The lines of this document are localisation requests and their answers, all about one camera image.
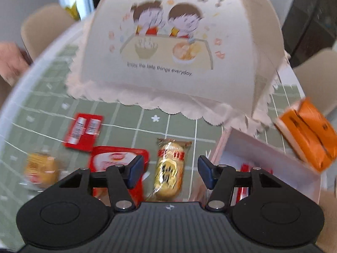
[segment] bread snack package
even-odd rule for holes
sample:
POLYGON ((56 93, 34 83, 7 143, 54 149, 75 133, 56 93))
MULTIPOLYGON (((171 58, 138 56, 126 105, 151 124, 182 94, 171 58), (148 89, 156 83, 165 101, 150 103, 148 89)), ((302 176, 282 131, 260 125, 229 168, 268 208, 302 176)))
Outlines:
POLYGON ((159 150, 154 191, 147 201, 174 201, 181 191, 185 159, 192 142, 158 139, 157 143, 159 150))
POLYGON ((28 154, 24 176, 27 182, 45 189, 58 181, 60 163, 47 153, 28 154))
MULTIPOLYGON (((109 166, 128 165, 137 155, 144 157, 144 171, 149 161, 149 152, 144 149, 97 146, 93 148, 89 161, 91 172, 105 171, 109 166)), ((144 200, 142 179, 139 179, 135 188, 129 189, 129 193, 135 205, 139 205, 144 200)), ((100 199, 105 205, 110 205, 107 188, 94 188, 93 196, 100 199)))
POLYGON ((275 125, 300 159, 318 172, 326 170, 336 159, 336 132, 309 99, 294 103, 275 125))

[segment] metal screw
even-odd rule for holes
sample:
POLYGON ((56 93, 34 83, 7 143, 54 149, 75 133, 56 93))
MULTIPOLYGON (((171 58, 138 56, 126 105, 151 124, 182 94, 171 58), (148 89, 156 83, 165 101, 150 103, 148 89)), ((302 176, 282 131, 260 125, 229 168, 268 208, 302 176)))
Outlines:
POLYGON ((225 206, 225 203, 222 201, 210 201, 208 206, 213 209, 221 209, 225 206))
POLYGON ((116 207, 119 209, 128 209, 132 207, 132 203, 130 201, 123 200, 123 201, 117 202, 116 207))

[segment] gold wrapper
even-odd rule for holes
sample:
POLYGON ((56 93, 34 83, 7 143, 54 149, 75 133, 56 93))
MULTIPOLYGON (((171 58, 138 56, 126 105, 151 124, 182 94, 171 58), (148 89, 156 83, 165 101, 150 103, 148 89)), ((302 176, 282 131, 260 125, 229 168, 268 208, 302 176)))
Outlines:
POLYGON ((173 200, 181 190, 184 176, 184 163, 192 142, 180 142, 171 139, 158 139, 159 151, 154 181, 156 200, 173 200))
POLYGON ((59 163, 54 157, 42 153, 31 153, 27 157, 24 175, 31 183, 47 188, 57 182, 59 169, 59 163))

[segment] logo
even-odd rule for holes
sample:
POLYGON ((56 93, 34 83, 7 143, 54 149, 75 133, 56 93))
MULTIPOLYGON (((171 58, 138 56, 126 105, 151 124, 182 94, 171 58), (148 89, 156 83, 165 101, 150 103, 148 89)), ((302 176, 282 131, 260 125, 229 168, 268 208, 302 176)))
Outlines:
POLYGON ((170 204, 170 205, 165 206, 165 208, 167 210, 171 211, 171 210, 173 210, 175 208, 175 206, 170 204))
POLYGON ((123 160, 125 158, 125 153, 112 153, 110 154, 110 158, 112 160, 123 160))

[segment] red sauce packet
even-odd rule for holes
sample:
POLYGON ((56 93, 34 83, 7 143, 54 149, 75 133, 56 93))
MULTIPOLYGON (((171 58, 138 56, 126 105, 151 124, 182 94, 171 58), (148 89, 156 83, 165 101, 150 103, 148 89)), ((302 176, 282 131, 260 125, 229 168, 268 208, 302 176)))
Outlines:
MULTIPOLYGON (((149 152, 144 149, 114 147, 114 146, 97 146, 91 153, 89 168, 91 172, 105 171, 109 166, 122 164, 128 165, 137 155, 144 157, 144 170, 147 168, 149 161, 149 152)), ((136 205, 144 200, 142 180, 139 179, 134 189, 129 193, 136 205)), ((101 197, 107 194, 107 189, 94 188, 93 196, 101 197)))
POLYGON ((103 116, 78 113, 65 137, 64 146, 91 152, 102 121, 103 116))

